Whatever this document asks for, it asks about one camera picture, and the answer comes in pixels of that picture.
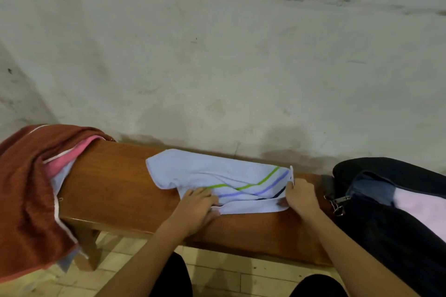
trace black backpack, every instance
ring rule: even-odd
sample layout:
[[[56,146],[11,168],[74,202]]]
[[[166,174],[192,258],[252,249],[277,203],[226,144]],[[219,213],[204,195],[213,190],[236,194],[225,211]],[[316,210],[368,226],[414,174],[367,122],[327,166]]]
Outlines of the black backpack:
[[[445,199],[446,176],[390,158],[357,158],[336,165],[334,181],[324,185],[338,227],[420,296],[446,296],[446,243],[403,210],[360,195],[346,197],[362,175]]]

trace striped towel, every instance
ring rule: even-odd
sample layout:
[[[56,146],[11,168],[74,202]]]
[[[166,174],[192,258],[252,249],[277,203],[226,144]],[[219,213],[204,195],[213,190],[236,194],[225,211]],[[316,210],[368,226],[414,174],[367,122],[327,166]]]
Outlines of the striped towel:
[[[285,210],[278,201],[293,181],[290,169],[261,163],[219,158],[178,149],[165,150],[146,160],[153,182],[161,189],[177,188],[182,198],[188,189],[207,187],[220,199],[221,214]]]

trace tiled floor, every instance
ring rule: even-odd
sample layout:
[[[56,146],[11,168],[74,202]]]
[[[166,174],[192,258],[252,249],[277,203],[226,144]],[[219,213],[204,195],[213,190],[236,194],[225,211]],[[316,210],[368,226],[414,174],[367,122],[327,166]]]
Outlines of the tiled floor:
[[[92,297],[115,272],[146,243],[102,233],[98,238],[103,258],[94,272],[83,272],[73,264],[56,282],[39,285],[27,297]],[[176,249],[187,264],[195,297],[288,297],[296,284],[313,273],[338,279],[334,270],[304,268],[220,252],[180,246]],[[0,297],[12,297],[2,294]]]

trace green stripe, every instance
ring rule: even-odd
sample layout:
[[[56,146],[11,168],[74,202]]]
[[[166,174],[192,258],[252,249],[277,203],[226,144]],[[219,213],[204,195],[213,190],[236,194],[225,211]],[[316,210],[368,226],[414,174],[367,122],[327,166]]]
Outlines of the green stripe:
[[[268,174],[267,177],[265,177],[262,181],[260,181],[260,182],[257,183],[257,184],[247,184],[247,185],[244,186],[244,187],[234,188],[234,189],[235,189],[235,190],[243,190],[243,189],[248,189],[248,188],[250,188],[250,187],[254,187],[254,186],[260,186],[261,184],[265,183],[265,181],[267,181],[267,180],[272,176],[272,174],[274,174],[277,170],[279,170],[279,168],[280,168],[280,167],[276,167],[276,168],[274,168],[274,170],[273,170],[272,172],[270,172],[270,173]],[[230,187],[230,188],[232,188],[231,186],[227,185],[226,183],[215,184],[215,185],[210,186],[210,187],[207,187],[207,188],[208,188],[208,189],[214,189],[214,188],[220,188],[220,187]]]

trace pink fabric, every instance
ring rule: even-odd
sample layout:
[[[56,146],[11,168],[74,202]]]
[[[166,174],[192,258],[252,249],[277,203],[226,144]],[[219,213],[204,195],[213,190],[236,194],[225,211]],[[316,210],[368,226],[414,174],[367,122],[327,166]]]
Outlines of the pink fabric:
[[[446,199],[396,188],[393,202],[446,242]]]
[[[87,146],[96,139],[103,139],[103,137],[99,135],[88,137],[75,145],[75,147],[72,148],[68,153],[48,162],[45,165],[47,176],[49,178],[53,178],[54,176],[56,176],[62,170],[62,168],[65,167],[65,165],[77,158],[85,150],[85,148],[87,148]]]

